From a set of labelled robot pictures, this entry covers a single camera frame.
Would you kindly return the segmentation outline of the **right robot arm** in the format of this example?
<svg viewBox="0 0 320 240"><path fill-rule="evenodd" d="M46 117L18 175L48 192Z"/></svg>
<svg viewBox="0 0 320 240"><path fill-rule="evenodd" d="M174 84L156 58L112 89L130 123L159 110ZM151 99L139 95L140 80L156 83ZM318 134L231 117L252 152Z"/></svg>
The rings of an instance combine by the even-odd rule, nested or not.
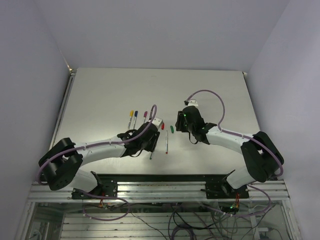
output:
<svg viewBox="0 0 320 240"><path fill-rule="evenodd" d="M176 131L194 137L194 144L220 146L243 156L245 166L231 171L221 180L220 192L226 198L242 192L247 184L264 183L275 176L276 171L283 172L284 159L263 131L243 135L224 130L215 123L205 122L194 105L177 113L175 127Z"/></svg>

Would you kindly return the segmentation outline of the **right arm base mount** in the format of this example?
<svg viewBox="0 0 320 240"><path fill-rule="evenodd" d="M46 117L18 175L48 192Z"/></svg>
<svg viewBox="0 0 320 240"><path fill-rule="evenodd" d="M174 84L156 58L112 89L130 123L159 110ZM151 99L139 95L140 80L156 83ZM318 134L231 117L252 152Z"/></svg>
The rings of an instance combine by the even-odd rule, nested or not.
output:
<svg viewBox="0 0 320 240"><path fill-rule="evenodd" d="M248 199L249 192L246 185L233 189L227 183L226 174L210 174L204 176L205 185L200 191L204 192L207 199Z"/></svg>

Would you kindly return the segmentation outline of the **blue pen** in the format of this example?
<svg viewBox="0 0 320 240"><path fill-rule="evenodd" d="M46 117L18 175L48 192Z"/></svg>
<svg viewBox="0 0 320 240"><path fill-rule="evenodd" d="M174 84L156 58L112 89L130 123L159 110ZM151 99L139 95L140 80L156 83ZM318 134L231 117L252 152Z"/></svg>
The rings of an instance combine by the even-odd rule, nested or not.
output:
<svg viewBox="0 0 320 240"><path fill-rule="evenodd" d="M134 116L133 116L133 126L132 126L133 129L136 128L136 123L137 123L137 117L135 117L135 113L134 113Z"/></svg>

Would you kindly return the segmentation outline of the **red pen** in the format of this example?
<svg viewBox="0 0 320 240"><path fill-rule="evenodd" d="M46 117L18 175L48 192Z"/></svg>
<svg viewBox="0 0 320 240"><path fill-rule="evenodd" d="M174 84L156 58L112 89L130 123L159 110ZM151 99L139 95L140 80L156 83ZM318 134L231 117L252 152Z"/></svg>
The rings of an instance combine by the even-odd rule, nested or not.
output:
<svg viewBox="0 0 320 240"><path fill-rule="evenodd" d="M167 155L169 152L169 133L166 131L165 134L165 154Z"/></svg>

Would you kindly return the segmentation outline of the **purple pen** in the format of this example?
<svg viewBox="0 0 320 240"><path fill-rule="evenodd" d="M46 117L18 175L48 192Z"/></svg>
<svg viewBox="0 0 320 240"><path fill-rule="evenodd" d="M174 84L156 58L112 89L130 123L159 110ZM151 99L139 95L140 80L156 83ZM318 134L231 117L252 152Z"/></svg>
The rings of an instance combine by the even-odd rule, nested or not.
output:
<svg viewBox="0 0 320 240"><path fill-rule="evenodd" d="M144 124L146 122L146 119L147 119L147 116L146 117L143 116L142 124Z"/></svg>

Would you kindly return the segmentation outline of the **yellow pen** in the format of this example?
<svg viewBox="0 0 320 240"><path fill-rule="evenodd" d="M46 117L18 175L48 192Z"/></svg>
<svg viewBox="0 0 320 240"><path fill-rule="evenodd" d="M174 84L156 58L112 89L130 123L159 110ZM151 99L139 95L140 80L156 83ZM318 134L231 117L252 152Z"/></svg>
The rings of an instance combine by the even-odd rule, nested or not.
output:
<svg viewBox="0 0 320 240"><path fill-rule="evenodd" d="M132 119L133 119L133 116L132 116L132 117L129 116L129 121L128 121L127 130L130 130L130 128L131 128Z"/></svg>

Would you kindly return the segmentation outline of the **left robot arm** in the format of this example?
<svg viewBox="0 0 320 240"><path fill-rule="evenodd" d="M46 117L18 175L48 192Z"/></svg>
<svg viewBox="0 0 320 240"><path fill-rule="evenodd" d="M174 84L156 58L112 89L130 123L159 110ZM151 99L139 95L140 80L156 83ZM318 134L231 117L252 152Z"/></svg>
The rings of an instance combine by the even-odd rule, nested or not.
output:
<svg viewBox="0 0 320 240"><path fill-rule="evenodd" d="M69 137L60 140L38 162L40 174L50 190L65 187L78 190L91 199L106 196L107 189L98 174L81 166L110 158L138 157L142 151L153 152L162 123L148 121L139 129L96 142L76 144Z"/></svg>

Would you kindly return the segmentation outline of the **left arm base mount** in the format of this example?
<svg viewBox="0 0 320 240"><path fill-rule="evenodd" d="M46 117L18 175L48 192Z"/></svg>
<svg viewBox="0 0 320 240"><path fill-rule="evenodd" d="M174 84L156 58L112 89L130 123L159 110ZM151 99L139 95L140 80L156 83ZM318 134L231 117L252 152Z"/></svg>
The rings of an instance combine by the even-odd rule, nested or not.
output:
<svg viewBox="0 0 320 240"><path fill-rule="evenodd" d="M89 194L95 196L103 197L116 197L118 193L118 184L115 180L105 177L103 174L94 174L95 180L97 181L97 186L88 191ZM73 200L93 200L97 197L92 197L83 193L84 190L78 188L73 188L71 198Z"/></svg>

